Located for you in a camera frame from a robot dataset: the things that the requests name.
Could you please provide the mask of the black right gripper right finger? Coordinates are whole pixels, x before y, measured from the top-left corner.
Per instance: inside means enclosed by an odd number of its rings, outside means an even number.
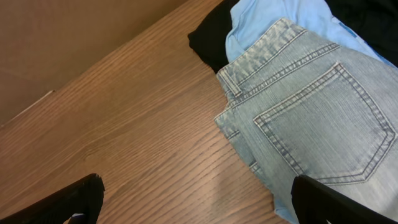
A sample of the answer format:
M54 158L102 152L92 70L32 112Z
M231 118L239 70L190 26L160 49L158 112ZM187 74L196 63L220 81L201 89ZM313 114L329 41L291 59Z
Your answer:
M397 224L307 175L294 179L291 196L300 224Z

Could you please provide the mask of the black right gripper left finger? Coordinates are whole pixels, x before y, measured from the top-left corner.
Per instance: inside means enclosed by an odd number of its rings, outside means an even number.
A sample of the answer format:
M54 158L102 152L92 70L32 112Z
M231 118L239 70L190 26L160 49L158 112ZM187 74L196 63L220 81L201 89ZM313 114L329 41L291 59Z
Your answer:
M8 217L2 224L88 223L96 224L103 206L105 187L98 174L62 188Z

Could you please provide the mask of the light blue denim jeans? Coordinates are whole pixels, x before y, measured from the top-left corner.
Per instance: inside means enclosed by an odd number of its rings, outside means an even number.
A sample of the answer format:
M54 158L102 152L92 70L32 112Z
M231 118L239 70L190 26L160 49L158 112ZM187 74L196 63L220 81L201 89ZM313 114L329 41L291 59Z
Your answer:
M308 175L397 219L397 69L281 18L218 80L228 99L215 122L298 219L294 178Z

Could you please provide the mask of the black garment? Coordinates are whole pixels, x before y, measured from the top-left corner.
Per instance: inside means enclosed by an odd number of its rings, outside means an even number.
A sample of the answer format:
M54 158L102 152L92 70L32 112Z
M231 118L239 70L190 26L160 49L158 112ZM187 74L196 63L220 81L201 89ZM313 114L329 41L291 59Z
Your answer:
M330 1L396 1L397 0L330 0ZM230 10L238 0L226 0L217 5L188 35L189 46L198 56L218 72L230 63L226 56L225 40L232 28Z

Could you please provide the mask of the light blue shirt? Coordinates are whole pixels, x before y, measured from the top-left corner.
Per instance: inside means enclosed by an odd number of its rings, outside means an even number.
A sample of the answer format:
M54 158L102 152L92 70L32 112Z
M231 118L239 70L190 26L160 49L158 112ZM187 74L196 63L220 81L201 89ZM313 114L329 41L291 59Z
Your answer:
M230 10L229 62L286 18L332 42L397 66L396 1L241 0Z

